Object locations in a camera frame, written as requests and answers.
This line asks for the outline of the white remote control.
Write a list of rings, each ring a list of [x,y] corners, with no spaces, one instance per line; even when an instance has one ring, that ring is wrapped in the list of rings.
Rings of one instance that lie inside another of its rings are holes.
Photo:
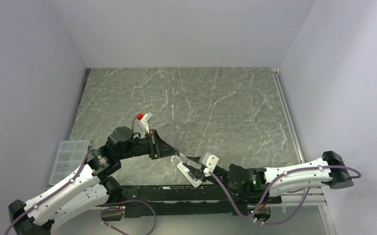
[[[183,163],[178,163],[177,168],[185,176],[185,178],[191,183],[194,188],[199,187],[202,181],[199,180]]]

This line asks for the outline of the white battery cover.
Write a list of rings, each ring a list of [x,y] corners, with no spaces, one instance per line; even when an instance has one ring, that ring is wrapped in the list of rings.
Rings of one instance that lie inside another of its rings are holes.
[[[199,160],[201,158],[199,156],[198,157],[186,156],[181,152],[179,154],[175,155],[174,157],[177,158],[179,161],[186,163],[186,164],[189,164],[189,165],[199,164]]]

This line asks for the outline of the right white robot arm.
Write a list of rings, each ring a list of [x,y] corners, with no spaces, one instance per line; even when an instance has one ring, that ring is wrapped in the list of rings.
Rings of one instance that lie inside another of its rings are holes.
[[[197,158],[200,168],[179,163],[178,168],[195,188],[209,181],[223,185],[236,199],[263,203],[269,197],[304,188],[329,186],[330,189],[352,187],[353,177],[342,157],[326,151],[316,160],[285,167],[243,168],[231,164],[225,170],[217,163],[219,158],[210,153]]]

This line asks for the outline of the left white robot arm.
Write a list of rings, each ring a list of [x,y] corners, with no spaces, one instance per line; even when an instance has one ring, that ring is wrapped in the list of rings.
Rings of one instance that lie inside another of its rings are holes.
[[[143,155],[155,160],[179,153],[155,129],[141,137],[128,127],[118,127],[105,145],[86,153],[79,167],[59,183],[26,202],[11,203],[11,224],[5,234],[13,229],[18,235],[49,235],[92,207],[114,206],[123,198],[122,187],[112,177],[121,160]]]

